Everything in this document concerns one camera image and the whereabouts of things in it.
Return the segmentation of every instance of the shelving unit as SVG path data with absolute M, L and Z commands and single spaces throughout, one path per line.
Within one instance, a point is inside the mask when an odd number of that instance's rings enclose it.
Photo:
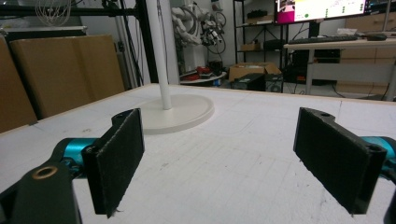
M 263 61 L 266 62 L 267 60 L 267 52 L 269 51 L 276 51 L 279 53 L 279 68 L 283 68 L 283 65 L 286 64 L 286 57 L 285 55 L 285 50 L 283 49 L 283 45 L 280 45 L 280 48 L 277 49 L 256 49 L 256 50 L 239 50 L 239 46 L 237 43 L 237 36 L 236 33 L 239 29 L 242 29 L 242 38 L 243 38 L 243 43 L 247 43 L 246 39 L 246 32 L 247 29 L 254 29 L 257 27 L 261 27 L 263 29 L 263 38 L 261 41 L 264 43 L 268 41 L 268 35 L 273 35 L 276 39 L 279 40 L 284 40 L 285 44 L 288 42 L 288 36 L 289 36 L 289 26 L 288 25 L 277 25 L 274 22 L 268 22 L 268 23 L 262 23 L 262 24 L 246 24 L 245 22 L 245 4 L 244 0 L 233 0 L 233 33 L 234 33 L 234 47 L 235 47 L 235 62 L 238 63 L 238 53 L 243 53 L 243 62 L 247 61 L 247 54 L 251 52 L 262 52 L 263 54 Z M 236 24 L 236 17 L 235 17 L 235 3 L 242 3 L 242 24 Z M 274 27 L 278 26 L 280 28 L 280 31 L 278 34 L 273 34 L 270 30 L 269 27 Z

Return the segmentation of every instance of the computer mouse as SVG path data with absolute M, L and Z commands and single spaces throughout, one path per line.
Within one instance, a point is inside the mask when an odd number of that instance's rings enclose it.
M 366 36 L 368 41 L 381 41 L 386 40 L 388 37 L 384 34 L 372 34 Z

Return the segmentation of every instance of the black pole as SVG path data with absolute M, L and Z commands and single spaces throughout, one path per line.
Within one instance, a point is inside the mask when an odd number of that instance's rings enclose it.
M 149 29 L 149 14 L 146 0 L 136 0 L 140 30 L 142 31 L 143 44 L 145 46 L 146 59 L 148 63 L 148 72 L 151 83 L 158 83 L 157 64 L 155 62 L 154 47 L 152 47 L 152 35 Z

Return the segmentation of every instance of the white table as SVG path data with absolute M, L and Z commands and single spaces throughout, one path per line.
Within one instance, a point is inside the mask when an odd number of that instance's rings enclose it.
M 394 103 L 185 86 L 170 92 L 207 96 L 215 114 L 183 132 L 145 135 L 146 152 L 109 220 L 94 214 L 87 180 L 74 180 L 84 223 L 382 223 L 390 181 L 378 179 L 368 214 L 352 217 L 305 169 L 293 141 L 300 106 L 336 116 L 358 136 L 396 138 Z M 62 139 L 100 137 L 112 116 L 159 97 L 159 86 L 148 85 L 0 134 L 0 191 Z
M 306 74 L 305 93 L 310 94 L 312 79 L 361 81 L 361 82 L 386 82 L 389 89 L 386 100 L 393 101 L 396 93 L 395 64 L 349 64 L 349 63 L 314 63 L 315 49 L 365 49 L 365 48 L 395 48 L 396 39 L 386 41 L 341 41 L 327 43 L 312 43 L 298 45 L 284 45 L 285 49 L 308 49 L 308 70 Z

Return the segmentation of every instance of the white pole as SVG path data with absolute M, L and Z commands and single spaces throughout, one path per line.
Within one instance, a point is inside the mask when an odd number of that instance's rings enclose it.
M 161 97 L 163 98 L 163 109 L 168 110 L 172 108 L 172 103 L 169 94 L 168 75 L 163 50 L 163 34 L 158 18 L 157 1 L 146 0 L 146 4 L 148 7 L 148 21 L 152 36 L 152 47 L 154 48 L 155 62 L 157 64 L 158 81 L 160 82 Z

